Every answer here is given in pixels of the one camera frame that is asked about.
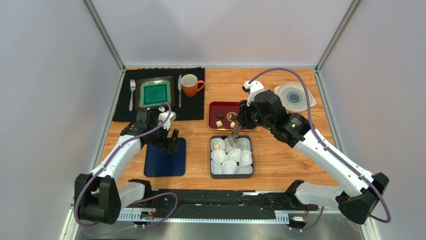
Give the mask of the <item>metal serving tongs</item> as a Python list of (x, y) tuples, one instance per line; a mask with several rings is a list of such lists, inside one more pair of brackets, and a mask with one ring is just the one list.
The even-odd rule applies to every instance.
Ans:
[(234, 123), (234, 127), (232, 129), (231, 134), (227, 137), (227, 142), (229, 143), (229, 145), (231, 147), (236, 147), (237, 146), (238, 139), (239, 139), (240, 129), (241, 129), (241, 124), (238, 121), (236, 121)]

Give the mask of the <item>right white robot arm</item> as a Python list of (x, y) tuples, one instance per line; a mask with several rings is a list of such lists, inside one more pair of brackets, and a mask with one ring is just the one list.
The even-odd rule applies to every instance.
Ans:
[(237, 121), (245, 129), (262, 127), (279, 142), (308, 156), (332, 176), (337, 186), (310, 184), (295, 180), (287, 192), (294, 202), (338, 209), (350, 221), (362, 225), (371, 217), (389, 184), (382, 172), (372, 174), (352, 162), (331, 145), (307, 118), (290, 114), (271, 90), (246, 90), (240, 101)]

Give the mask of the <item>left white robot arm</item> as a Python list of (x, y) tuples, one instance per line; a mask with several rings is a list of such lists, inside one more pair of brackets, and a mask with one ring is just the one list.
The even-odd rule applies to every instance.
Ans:
[(121, 131), (119, 139), (106, 159), (90, 173), (79, 174), (74, 182), (74, 219), (83, 228), (98, 224), (114, 224), (121, 210), (144, 198), (149, 182), (130, 180), (118, 187), (116, 181), (127, 165), (144, 146), (152, 145), (165, 153), (178, 150), (177, 129), (168, 136), (176, 113), (159, 110), (140, 110), (134, 122)]

